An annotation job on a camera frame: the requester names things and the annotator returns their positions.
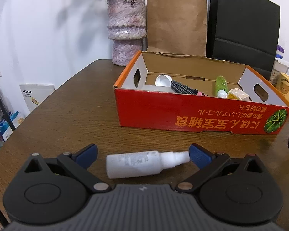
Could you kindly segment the green spray bottle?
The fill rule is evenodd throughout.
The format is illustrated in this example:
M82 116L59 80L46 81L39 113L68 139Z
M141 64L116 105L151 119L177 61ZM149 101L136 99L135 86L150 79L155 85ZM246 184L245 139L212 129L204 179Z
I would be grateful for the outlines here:
M229 89L226 78L224 78L224 76L218 76L216 78L215 85L216 85L216 97L227 98Z

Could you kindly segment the black paper bag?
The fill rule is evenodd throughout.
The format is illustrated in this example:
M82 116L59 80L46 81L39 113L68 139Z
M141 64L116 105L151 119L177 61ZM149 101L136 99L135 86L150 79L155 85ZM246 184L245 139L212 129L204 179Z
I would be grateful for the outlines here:
M210 0L206 56L251 66L269 79L280 29L280 6L269 0Z

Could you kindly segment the white cube charger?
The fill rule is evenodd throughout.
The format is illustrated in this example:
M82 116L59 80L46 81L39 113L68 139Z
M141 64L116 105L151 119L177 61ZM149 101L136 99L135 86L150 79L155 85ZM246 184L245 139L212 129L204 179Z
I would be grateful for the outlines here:
M239 88L233 88L228 92L229 99L235 99L240 101L249 101L250 97L247 93Z

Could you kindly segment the brown paper bag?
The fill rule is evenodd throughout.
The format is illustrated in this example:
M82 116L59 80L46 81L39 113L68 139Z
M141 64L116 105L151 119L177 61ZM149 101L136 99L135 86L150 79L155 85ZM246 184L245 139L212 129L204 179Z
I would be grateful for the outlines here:
M147 0L147 51L206 55L207 0Z

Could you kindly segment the purple textured vase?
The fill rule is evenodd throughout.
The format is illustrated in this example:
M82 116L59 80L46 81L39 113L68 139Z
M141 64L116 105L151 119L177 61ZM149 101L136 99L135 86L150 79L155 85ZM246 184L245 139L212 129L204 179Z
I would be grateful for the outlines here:
M147 36L145 0L107 0L107 37L113 41L112 62L127 66Z

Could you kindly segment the blue white package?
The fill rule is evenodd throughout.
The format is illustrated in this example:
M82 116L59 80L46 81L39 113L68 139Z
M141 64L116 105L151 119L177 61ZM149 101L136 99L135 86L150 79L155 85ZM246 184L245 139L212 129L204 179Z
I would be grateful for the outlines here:
M15 128L18 128L19 125L24 121L25 117L22 113L16 111L13 115L10 116L12 123L14 124ZM7 123L6 120L0 120L0 135L4 141L11 136L13 133L11 127Z

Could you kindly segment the clear jar white lid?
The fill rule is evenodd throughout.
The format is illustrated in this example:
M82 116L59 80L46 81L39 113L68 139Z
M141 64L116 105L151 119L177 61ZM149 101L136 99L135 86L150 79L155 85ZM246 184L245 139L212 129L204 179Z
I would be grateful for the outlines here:
M280 73L287 73L288 69L289 69L289 62L280 58L275 58L269 82L273 85L276 85Z

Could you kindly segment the white booklet by wall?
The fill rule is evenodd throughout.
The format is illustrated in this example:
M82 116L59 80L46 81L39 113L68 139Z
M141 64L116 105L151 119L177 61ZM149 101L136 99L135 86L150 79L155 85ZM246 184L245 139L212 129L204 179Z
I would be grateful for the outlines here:
M19 86L30 113L55 91L54 85L48 84L20 84Z

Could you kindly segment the black floor stand pole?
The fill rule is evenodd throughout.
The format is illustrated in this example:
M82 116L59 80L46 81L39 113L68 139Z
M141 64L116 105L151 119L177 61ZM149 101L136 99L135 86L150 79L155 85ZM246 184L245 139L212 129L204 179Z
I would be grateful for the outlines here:
M0 108L1 108L4 120L8 123L8 125L11 128L12 132L14 132L16 130L16 128L15 128L13 122L11 121L10 115L9 115L9 113L6 110L6 107L5 107L5 105L4 105L3 101L2 101L1 96L0 96Z

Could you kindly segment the red cardboard pumpkin box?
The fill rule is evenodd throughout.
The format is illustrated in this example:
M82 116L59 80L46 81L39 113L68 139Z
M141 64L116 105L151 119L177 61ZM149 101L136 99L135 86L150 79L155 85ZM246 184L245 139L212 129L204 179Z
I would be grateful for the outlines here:
M170 87L155 85L161 74ZM229 91L239 88L249 101L216 97L216 78ZM226 131L233 134L280 132L289 102L251 67L200 56L137 52L114 84L121 126L176 131Z

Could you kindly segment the white spray bottle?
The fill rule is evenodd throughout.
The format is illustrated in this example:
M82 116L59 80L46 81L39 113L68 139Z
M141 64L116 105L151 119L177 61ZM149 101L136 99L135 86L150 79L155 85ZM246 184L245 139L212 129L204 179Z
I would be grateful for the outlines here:
M156 175L189 161L187 151L112 154L106 157L106 173L110 179Z

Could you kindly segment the purple lid container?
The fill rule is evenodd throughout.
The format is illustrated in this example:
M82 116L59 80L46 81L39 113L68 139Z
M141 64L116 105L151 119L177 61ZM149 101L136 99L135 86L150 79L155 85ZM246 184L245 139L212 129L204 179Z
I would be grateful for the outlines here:
M285 49L282 46L277 45L276 58L283 59L284 52L285 52Z

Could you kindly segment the yellow bear mug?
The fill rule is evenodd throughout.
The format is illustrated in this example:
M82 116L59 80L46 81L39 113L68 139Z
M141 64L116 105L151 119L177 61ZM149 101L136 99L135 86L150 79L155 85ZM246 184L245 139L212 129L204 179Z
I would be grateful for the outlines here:
M289 75L286 73L280 73L276 88L281 94L289 101Z

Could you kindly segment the blue ridged bottle cap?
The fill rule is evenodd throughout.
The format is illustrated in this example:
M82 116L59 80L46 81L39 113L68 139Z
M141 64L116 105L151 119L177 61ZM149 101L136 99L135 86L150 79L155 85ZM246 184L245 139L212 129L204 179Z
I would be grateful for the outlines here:
M166 74L161 74L155 79L155 85L159 87L170 87L172 78Z

